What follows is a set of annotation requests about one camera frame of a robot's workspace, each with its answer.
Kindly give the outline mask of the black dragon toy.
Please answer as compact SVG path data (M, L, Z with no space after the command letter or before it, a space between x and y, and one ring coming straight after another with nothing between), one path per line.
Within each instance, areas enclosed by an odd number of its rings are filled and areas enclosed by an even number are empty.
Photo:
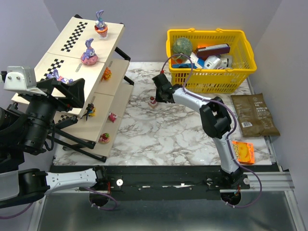
M89 117L94 117L94 116L96 116L96 108L93 103L89 103L86 108L86 112L82 116L82 118L85 117L87 121Z

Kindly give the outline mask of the strawberry tart toy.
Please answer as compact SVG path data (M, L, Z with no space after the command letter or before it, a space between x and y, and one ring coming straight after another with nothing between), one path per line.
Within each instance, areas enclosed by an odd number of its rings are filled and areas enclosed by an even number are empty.
M99 143L108 143L110 141L110 134L103 133L99 137Z

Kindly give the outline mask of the purple bunny pink donut toy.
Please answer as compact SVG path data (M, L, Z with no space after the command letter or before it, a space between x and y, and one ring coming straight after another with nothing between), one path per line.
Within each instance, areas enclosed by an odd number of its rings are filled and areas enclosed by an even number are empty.
M48 79L56 78L57 81L60 81L60 82L65 83L65 84L70 84L74 81L73 79L68 79L68 78L65 78L65 77L62 77L61 75L59 75L57 69L54 69L51 74L47 74L47 78Z

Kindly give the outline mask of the orange dragon toy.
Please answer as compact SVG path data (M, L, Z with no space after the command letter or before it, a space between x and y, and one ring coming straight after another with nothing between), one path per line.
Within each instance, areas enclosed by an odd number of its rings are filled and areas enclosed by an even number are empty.
M104 73L101 77L101 81L104 81L104 80L107 81L111 78L111 76L112 76L111 70L108 67L106 67L106 69L105 69L105 71L104 71Z

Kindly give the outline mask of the purple bunny cupcake toy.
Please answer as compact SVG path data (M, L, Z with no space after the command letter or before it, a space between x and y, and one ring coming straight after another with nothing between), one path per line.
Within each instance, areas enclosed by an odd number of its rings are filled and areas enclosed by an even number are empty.
M104 10L99 10L96 12L96 18L94 29L99 34L101 39L107 38L108 26L102 18Z

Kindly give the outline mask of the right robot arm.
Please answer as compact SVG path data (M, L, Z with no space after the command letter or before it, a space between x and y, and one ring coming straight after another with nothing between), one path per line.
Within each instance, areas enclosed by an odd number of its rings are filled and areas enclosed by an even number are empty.
M228 139L231 131L231 117L219 97L207 98L184 89L181 85L172 85L166 75L160 73L152 78L156 86L155 99L159 103L177 103L199 113L202 128L216 145L220 158L221 183L225 187L233 186L242 176L239 162L235 159L232 144Z

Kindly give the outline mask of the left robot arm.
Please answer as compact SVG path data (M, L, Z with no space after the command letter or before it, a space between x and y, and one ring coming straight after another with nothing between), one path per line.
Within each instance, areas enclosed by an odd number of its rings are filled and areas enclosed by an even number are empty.
M58 131L54 116L84 106L85 80L64 84L56 78L37 83L34 92L19 96L29 101L25 113L17 104L0 110L0 206L7 208L38 201L44 196L65 189L89 187L97 189L107 182L106 170L95 166L83 171L50 173L38 168L19 170L24 153L38 155L50 150L46 143L63 144L55 139Z

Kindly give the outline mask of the strawberry cake slice toy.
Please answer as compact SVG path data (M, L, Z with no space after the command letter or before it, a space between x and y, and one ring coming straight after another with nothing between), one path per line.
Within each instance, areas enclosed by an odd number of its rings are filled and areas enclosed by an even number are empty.
M153 109L157 107L158 103L153 96L150 97L150 99L148 101L148 105Z

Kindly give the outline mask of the pink bear toy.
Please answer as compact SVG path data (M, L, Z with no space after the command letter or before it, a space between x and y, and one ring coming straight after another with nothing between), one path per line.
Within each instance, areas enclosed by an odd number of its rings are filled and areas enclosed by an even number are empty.
M118 116L117 116L115 113L109 112L108 119L109 119L112 123L114 123L114 122L117 120L117 118L118 118Z

